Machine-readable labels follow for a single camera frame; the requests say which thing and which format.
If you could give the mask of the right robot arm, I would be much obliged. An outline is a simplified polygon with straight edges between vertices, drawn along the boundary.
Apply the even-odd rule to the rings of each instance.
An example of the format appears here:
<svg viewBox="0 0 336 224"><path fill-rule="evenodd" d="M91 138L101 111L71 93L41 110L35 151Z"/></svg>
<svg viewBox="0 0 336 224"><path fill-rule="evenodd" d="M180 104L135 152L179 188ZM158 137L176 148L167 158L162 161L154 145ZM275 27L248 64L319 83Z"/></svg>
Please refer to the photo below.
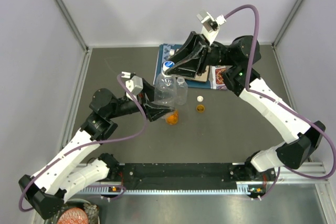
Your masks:
<svg viewBox="0 0 336 224"><path fill-rule="evenodd" d="M201 75L207 66L226 66L220 75L224 85L236 96L253 106L283 138L283 143L265 151L258 151L248 157L244 172L252 180L258 179L264 171L285 166L298 169L317 149L322 139L324 124L316 121L310 125L293 114L293 110L282 103L272 92L256 70L246 80L252 35L240 36L229 46L209 42L196 32L191 32L187 41L169 61L174 62L168 73L185 78Z"/></svg>

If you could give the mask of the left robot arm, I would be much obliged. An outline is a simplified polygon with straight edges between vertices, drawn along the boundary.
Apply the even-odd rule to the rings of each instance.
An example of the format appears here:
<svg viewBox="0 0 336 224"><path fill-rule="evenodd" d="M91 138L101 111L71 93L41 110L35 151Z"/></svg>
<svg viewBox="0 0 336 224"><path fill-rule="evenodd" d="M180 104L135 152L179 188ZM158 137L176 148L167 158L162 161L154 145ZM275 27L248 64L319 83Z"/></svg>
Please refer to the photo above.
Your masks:
<svg viewBox="0 0 336 224"><path fill-rule="evenodd" d="M43 220L53 217L76 193L95 187L100 180L121 182L120 164L108 153L101 154L78 172L75 168L103 144L112 143L118 125L113 121L140 112L145 122L153 122L174 112L168 105L154 103L154 87L136 75L119 82L125 95L117 98L110 90L97 90L89 105L92 110L68 144L40 171L24 175L18 182L22 195Z"/></svg>

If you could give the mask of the orange juice bottle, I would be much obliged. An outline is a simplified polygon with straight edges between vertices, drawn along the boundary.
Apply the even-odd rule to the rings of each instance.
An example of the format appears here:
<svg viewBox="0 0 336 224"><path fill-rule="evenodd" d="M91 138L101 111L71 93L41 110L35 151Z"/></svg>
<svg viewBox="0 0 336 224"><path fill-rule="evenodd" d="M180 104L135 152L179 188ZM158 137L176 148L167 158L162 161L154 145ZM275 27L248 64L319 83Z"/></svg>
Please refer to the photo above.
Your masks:
<svg viewBox="0 0 336 224"><path fill-rule="evenodd" d="M178 110L175 110L171 115L167 116L165 121L169 125L176 125L179 120Z"/></svg>

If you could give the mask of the orange bottle cap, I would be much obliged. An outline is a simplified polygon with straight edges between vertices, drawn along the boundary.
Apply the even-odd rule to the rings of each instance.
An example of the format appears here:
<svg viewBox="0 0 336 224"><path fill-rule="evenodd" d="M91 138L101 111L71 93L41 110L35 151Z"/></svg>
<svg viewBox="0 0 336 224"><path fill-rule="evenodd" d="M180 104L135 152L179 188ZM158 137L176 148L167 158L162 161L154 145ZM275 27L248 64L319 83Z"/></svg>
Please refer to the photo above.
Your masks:
<svg viewBox="0 0 336 224"><path fill-rule="evenodd" d="M205 111L205 106L202 105L202 104L198 104L198 105L196 106L196 110L197 110L197 112L199 112L199 113L203 113L203 112Z"/></svg>

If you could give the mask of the blue white bottle cap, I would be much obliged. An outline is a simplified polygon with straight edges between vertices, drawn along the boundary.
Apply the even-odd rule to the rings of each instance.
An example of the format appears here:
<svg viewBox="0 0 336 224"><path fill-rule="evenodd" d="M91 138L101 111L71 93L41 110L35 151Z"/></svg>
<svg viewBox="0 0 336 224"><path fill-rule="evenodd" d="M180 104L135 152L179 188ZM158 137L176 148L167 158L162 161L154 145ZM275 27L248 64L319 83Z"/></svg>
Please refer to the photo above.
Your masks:
<svg viewBox="0 0 336 224"><path fill-rule="evenodd" d="M175 65L172 61L165 61L162 66L162 71L167 71L169 68L172 68Z"/></svg>

